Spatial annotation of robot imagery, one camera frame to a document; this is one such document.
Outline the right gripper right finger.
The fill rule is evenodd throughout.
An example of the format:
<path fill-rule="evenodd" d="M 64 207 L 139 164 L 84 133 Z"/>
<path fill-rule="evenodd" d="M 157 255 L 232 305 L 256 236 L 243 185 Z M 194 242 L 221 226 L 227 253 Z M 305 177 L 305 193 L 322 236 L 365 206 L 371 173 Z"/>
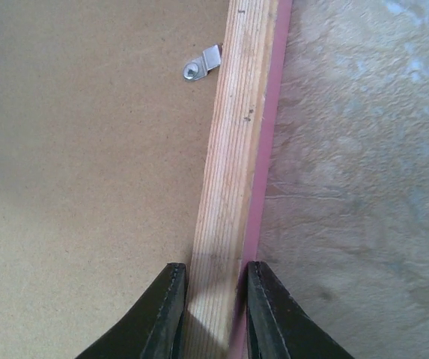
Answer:
<path fill-rule="evenodd" d="M 247 265 L 250 358 L 352 358 L 314 323 L 265 263 Z"/>

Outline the brown cardboard backing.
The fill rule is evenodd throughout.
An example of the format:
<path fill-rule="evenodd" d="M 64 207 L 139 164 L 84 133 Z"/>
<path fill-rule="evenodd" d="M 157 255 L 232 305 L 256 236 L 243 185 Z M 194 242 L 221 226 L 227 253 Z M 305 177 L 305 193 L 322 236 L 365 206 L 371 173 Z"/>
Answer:
<path fill-rule="evenodd" d="M 0 1 L 0 358 L 74 358 L 187 262 L 226 1 Z"/>

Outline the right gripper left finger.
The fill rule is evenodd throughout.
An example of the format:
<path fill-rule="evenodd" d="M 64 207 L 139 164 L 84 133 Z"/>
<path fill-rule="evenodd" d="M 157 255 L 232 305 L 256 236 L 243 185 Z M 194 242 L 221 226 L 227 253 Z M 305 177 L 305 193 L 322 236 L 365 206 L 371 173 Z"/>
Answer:
<path fill-rule="evenodd" d="M 138 301 L 79 358 L 183 357 L 186 265 L 169 263 Z"/>

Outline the pink picture frame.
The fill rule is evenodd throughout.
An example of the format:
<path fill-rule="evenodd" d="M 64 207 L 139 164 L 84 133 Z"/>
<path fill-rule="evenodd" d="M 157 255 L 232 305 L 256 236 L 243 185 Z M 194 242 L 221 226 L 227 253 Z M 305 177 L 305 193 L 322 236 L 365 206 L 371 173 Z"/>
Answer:
<path fill-rule="evenodd" d="M 246 265 L 257 253 L 290 1 L 231 1 L 186 300 L 185 358 L 240 358 Z"/>

